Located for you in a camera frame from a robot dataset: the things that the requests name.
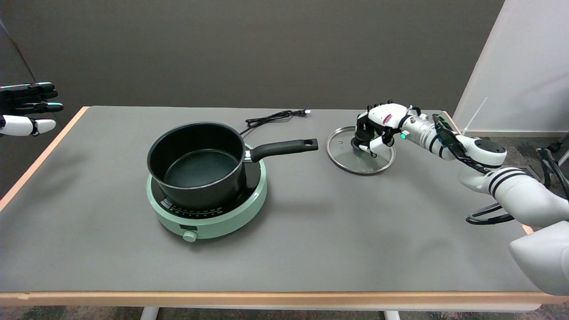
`carpet floor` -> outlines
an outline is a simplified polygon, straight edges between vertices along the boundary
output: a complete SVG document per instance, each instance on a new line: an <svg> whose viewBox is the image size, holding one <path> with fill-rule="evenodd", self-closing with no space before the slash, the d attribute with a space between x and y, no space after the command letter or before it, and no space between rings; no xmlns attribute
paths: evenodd
<svg viewBox="0 0 569 320"><path fill-rule="evenodd" d="M506 146L508 165L529 165L540 176L543 171L535 148L546 147L552 138L491 138ZM562 149L560 157L567 148ZM569 164L562 167L569 177ZM557 181L552 191L562 195ZM135 320L140 319L141 307L97 306L34 306L0 307L0 319L10 320ZM543 305L528 313L473 313L473 312L401 312L402 320L567 320L569 302L562 305ZM280 311L280 310L233 310L233 309L185 309L160 308L158 320L376 320L385 319L380 311Z"/></svg>

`wooden table edge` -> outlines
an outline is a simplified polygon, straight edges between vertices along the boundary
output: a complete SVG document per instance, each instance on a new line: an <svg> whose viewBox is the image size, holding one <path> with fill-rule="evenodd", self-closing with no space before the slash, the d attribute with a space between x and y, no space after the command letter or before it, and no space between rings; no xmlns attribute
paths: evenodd
<svg viewBox="0 0 569 320"><path fill-rule="evenodd" d="M75 123L89 109L82 107L50 145L0 200L2 211ZM451 124L460 132L447 112ZM531 228L524 226L529 234ZM441 303L564 303L569 297L542 292L13 292L0 293L0 305L411 305Z"/></svg>

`table leg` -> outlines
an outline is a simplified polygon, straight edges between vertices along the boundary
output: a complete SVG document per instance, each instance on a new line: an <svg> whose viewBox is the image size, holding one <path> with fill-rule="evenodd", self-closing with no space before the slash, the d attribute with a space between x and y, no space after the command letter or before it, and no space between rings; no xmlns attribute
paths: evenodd
<svg viewBox="0 0 569 320"><path fill-rule="evenodd" d="M142 310L141 320L156 320L158 316L158 307L144 307Z"/></svg>
<svg viewBox="0 0 569 320"><path fill-rule="evenodd" d="M384 311L385 320L401 320L399 311Z"/></svg>

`gray table mat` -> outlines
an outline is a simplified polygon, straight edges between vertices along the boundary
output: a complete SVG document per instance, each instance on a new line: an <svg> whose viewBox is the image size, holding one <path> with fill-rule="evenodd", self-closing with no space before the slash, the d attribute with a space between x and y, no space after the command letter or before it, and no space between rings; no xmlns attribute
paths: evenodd
<svg viewBox="0 0 569 320"><path fill-rule="evenodd" d="M164 229L145 193L151 144L187 122L240 131L275 111L88 109L0 212L0 291L538 291L508 252L519 223L464 221L493 199L458 182L460 163L397 141L379 176L337 168L326 139L357 110L313 110L245 138L318 138L320 150L266 158L267 201L239 231L188 244Z"/></svg>

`table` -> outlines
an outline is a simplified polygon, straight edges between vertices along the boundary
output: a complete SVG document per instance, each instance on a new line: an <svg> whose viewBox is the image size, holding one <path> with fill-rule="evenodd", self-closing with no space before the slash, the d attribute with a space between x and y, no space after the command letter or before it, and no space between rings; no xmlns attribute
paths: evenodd
<svg viewBox="0 0 569 320"><path fill-rule="evenodd" d="M82 108L0 202L0 305L519 311L569 300L540 292L509 256L531 229L464 221L492 199L460 185L459 163L397 141L379 176L335 167L326 138L358 110L313 110L246 136L318 138L320 150L265 160L267 202L241 230L188 244L162 228L145 202L154 140L198 120L240 130L276 111Z"/></svg>

